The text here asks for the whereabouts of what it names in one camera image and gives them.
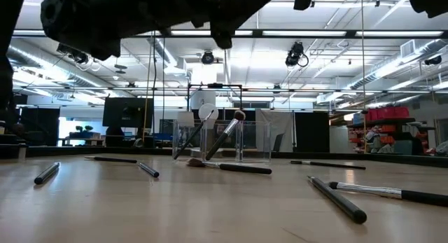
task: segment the acrylic box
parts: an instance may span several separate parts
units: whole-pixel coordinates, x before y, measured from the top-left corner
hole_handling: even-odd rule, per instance
[[[174,121],[173,157],[200,123],[200,120],[195,120],[195,126],[193,127],[192,125],[185,126]],[[187,156],[181,156],[178,160],[185,160],[191,157],[205,160],[211,147],[216,143],[230,123],[230,120],[216,120],[213,125],[204,125],[190,142],[190,145],[187,146],[190,154],[187,153]],[[232,133],[227,137],[210,161],[269,163],[271,159],[270,140],[269,123],[240,121],[235,125]]]

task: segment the storage shelf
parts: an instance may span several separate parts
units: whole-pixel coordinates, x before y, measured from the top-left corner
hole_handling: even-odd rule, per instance
[[[368,121],[365,125],[367,127],[372,127],[374,125],[402,125],[410,122],[414,122],[415,118],[392,118],[392,119],[385,119],[385,120],[373,120]],[[364,127],[364,123],[357,123],[353,125],[347,125],[347,127]]]

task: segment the black brush handle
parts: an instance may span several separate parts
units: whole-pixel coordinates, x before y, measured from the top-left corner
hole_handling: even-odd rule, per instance
[[[182,145],[181,149],[177,152],[177,154],[174,156],[174,159],[176,160],[177,157],[179,157],[182,153],[182,151],[184,151],[186,149],[186,147],[188,146],[188,144],[193,140],[193,138],[195,138],[195,136],[197,135],[197,133],[199,133],[199,131],[201,131],[202,126],[204,125],[205,121],[202,121],[199,126],[197,126],[197,128],[195,129],[195,131],[190,135],[190,137],[188,137],[188,139],[185,141],[185,143]]]
[[[342,197],[335,190],[332,190],[324,182],[316,177],[311,178],[311,182],[318,190],[326,195],[333,203],[335,203],[353,222],[362,224],[367,220],[367,215],[359,209],[354,203],[345,197]]]
[[[129,159],[120,159],[120,158],[105,158],[95,156],[93,160],[103,161],[103,162],[129,162],[129,163],[137,163],[137,160],[129,160]]]
[[[234,172],[246,172],[246,173],[256,173],[256,174],[271,174],[272,173],[272,169],[251,167],[251,166],[244,166],[244,165],[233,165],[233,164],[227,164],[227,163],[221,163],[219,165],[219,168],[222,170],[234,171]]]
[[[345,169],[364,169],[364,166],[353,166],[353,165],[338,165],[334,163],[326,163],[326,162],[310,162],[310,161],[299,161],[292,160],[291,164],[301,164],[301,165],[314,165],[314,166],[327,166],[327,167],[340,167]]]
[[[40,175],[38,175],[34,179],[34,183],[42,184],[59,169],[59,165],[60,164],[58,162],[55,162],[53,165],[49,166],[46,170],[44,170]]]
[[[448,207],[448,196],[432,193],[421,193],[412,190],[401,190],[401,199],[424,204],[433,204]]]
[[[215,142],[215,144],[213,144],[213,146],[210,148],[210,151],[205,156],[205,160],[210,160],[215,155],[216,151],[218,151],[221,145],[223,145],[227,137],[229,137],[229,135],[226,133],[223,133],[221,136],[219,136],[218,140]]]
[[[139,166],[140,168],[144,169],[146,172],[148,172],[151,176],[154,176],[155,178],[159,177],[159,172],[157,172],[155,169],[153,169],[152,167],[149,167],[148,165],[139,162]]]

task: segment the monitor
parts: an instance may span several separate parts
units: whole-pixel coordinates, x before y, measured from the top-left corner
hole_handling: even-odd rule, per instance
[[[104,102],[103,126],[104,127],[143,127],[146,99],[107,97]],[[151,128],[153,124],[154,99],[148,99],[146,126]]]

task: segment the ceiling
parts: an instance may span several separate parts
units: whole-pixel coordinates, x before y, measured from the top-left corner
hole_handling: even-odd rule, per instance
[[[16,29],[41,29],[40,3],[41,0],[26,0],[20,14]],[[448,29],[448,14],[428,19],[425,13],[415,13],[407,0],[381,0],[381,6],[365,6],[363,12],[355,6],[361,0],[315,0],[316,5],[305,11],[294,11],[293,0],[273,0],[261,9],[257,14],[247,20],[240,29],[392,29],[392,30],[446,30]],[[364,0],[366,3],[375,0]],[[194,29],[190,23],[176,25],[174,29]],[[16,41],[26,41],[39,51],[50,53],[62,58],[64,61],[74,64],[68,57],[63,57],[56,51],[58,43],[48,38],[24,38]],[[185,58],[187,70],[192,71],[201,67],[200,56],[205,50],[211,50],[213,55],[220,60],[216,66],[217,82],[242,84],[248,88],[272,88],[274,84],[281,84],[283,88],[332,88],[343,89],[350,78],[359,77],[363,73],[363,64],[366,71],[373,68],[381,61],[387,60],[400,52],[400,46],[409,39],[368,39],[360,40],[344,39],[233,39],[233,47],[229,50],[228,63],[230,64],[230,81],[226,80],[222,61],[225,53],[219,49],[211,38],[168,38],[165,39],[165,48],[176,58]],[[303,42],[306,54],[309,57],[309,65],[305,68],[296,67],[289,69],[285,65],[285,58],[295,41]],[[114,86],[126,86],[129,82],[136,82],[139,87],[146,87],[148,76],[150,87],[157,70],[158,80],[164,76],[165,87],[185,87],[188,84],[186,76],[163,74],[161,57],[156,55],[157,64],[153,64],[153,55],[150,53],[150,44],[146,39],[123,39],[121,56],[111,57],[106,61],[93,64],[85,72]],[[441,69],[445,63],[445,52],[442,53],[443,61],[437,66],[422,66],[419,63],[411,63],[400,72],[388,74],[382,80],[395,80],[396,83],[408,81],[434,69]],[[117,74],[115,64],[125,65],[126,74]],[[413,84],[412,89],[419,88],[425,83],[438,84],[439,80],[430,77],[428,81],[419,81]],[[131,92],[133,95],[141,95],[143,92]],[[294,97],[318,97],[319,93],[303,93]]]

